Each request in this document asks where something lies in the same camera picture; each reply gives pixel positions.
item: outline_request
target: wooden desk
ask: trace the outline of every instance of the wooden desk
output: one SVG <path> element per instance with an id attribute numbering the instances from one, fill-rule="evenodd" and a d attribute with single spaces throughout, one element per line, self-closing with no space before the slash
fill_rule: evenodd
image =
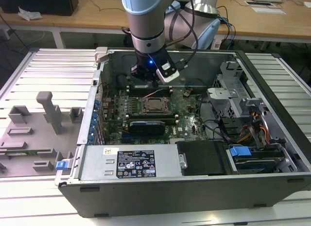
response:
<path id="1" fill-rule="evenodd" d="M 26 21 L 17 14 L 6 14 L 1 9 L 0 13 L 13 29 L 52 32 L 59 49 L 66 47 L 61 32 L 123 34 L 121 27 L 128 27 L 121 0 L 79 0 L 72 16 L 42 15 L 42 19 L 31 21 Z M 0 35 L 2 32 L 9 39 L 6 29 L 7 25 L 0 19 Z"/>
<path id="2" fill-rule="evenodd" d="M 246 0 L 236 0 L 246 5 Z M 261 40 L 276 42 L 311 43 L 311 8 L 296 5 L 292 1 L 284 1 L 275 8 L 281 8 L 286 14 L 257 13 L 253 6 L 241 6 L 235 1 L 218 0 L 217 6 L 228 9 L 229 22 L 236 27 L 237 40 Z M 225 9 L 219 8 L 221 16 L 225 17 Z M 222 30 L 215 36 L 214 47 L 226 35 L 228 29 L 223 24 Z"/>
<path id="3" fill-rule="evenodd" d="M 245 0 L 236 1 L 245 4 Z M 118 9 L 99 11 L 94 4 L 100 9 Z M 229 21 L 237 30 L 235 37 L 237 40 L 311 43 L 311 8 L 285 1 L 281 6 L 286 15 L 279 15 L 256 13 L 251 6 L 241 6 L 230 0 L 218 0 L 217 6 L 221 5 L 228 9 Z M 61 32 L 122 34 L 120 28 L 128 27 L 126 13 L 123 10 L 121 0 L 79 0 L 78 8 L 69 17 L 43 15 L 42 19 L 26 21 L 17 14 L 5 14 L 2 11 L 0 13 L 13 29 L 52 32 L 57 48 L 63 49 L 65 44 Z M 222 16 L 225 16 L 223 8 L 219 11 Z M 0 20 L 0 32 L 1 29 L 3 29 L 3 35 L 9 39 L 5 32 L 7 26 Z M 215 36 L 213 49 L 219 49 L 226 33 L 227 27 L 221 25 Z"/>

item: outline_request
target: warning label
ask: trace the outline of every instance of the warning label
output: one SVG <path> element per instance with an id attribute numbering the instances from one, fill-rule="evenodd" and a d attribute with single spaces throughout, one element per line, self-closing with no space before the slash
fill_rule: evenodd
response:
<path id="1" fill-rule="evenodd" d="M 119 151 L 117 178 L 156 177 L 155 152 Z"/>

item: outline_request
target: motherboard chip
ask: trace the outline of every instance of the motherboard chip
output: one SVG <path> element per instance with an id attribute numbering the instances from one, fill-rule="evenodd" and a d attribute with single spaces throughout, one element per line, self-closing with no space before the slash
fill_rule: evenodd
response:
<path id="1" fill-rule="evenodd" d="M 168 114 L 168 99 L 166 97 L 150 97 L 142 99 L 142 114 Z"/>

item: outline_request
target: sticker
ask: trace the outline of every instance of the sticker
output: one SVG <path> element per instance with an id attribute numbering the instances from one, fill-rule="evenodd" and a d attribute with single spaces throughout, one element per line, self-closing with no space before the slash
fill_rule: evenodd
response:
<path id="1" fill-rule="evenodd" d="M 117 178 L 156 177 L 154 151 L 118 151 Z"/>
<path id="2" fill-rule="evenodd" d="M 105 147 L 103 155 L 117 155 L 119 151 L 118 147 Z"/>

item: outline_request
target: blue latch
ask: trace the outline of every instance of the blue latch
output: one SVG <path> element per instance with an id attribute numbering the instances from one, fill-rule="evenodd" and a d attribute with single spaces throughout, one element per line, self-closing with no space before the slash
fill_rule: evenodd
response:
<path id="1" fill-rule="evenodd" d="M 92 136 L 92 135 L 89 135 L 88 137 L 87 137 L 87 139 L 89 140 L 89 141 L 93 141 L 94 140 L 94 136 Z"/>
<path id="2" fill-rule="evenodd" d="M 234 146 L 230 148 L 230 153 L 232 156 L 251 156 L 249 148 L 246 146 Z"/>
<path id="3" fill-rule="evenodd" d="M 61 160 L 56 163 L 56 170 L 68 170 L 69 161 L 68 160 Z"/>
<path id="4" fill-rule="evenodd" d="M 96 124 L 97 124 L 96 120 L 95 120 L 95 119 L 92 119 L 92 120 L 91 120 L 91 125 L 96 125 Z"/>
<path id="5" fill-rule="evenodd" d="M 94 133 L 94 132 L 95 132 L 95 128 L 94 128 L 94 127 L 90 127 L 88 133 L 89 133 L 89 134 L 92 134 L 92 133 Z"/>
<path id="6" fill-rule="evenodd" d="M 98 117 L 97 113 L 92 113 L 92 118 L 93 119 L 97 119 L 97 117 Z"/>

